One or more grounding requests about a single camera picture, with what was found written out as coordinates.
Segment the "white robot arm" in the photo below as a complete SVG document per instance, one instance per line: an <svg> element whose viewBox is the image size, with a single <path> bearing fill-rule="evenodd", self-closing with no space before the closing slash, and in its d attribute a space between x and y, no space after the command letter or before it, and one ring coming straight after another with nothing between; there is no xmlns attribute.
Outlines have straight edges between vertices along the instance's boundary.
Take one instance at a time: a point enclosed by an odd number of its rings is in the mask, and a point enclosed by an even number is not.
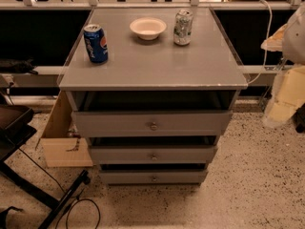
<svg viewBox="0 0 305 229"><path fill-rule="evenodd" d="M305 104L305 6L301 4L288 21L261 44L263 50L281 52L292 64L274 78L272 98L263 115L271 128L285 124Z"/></svg>

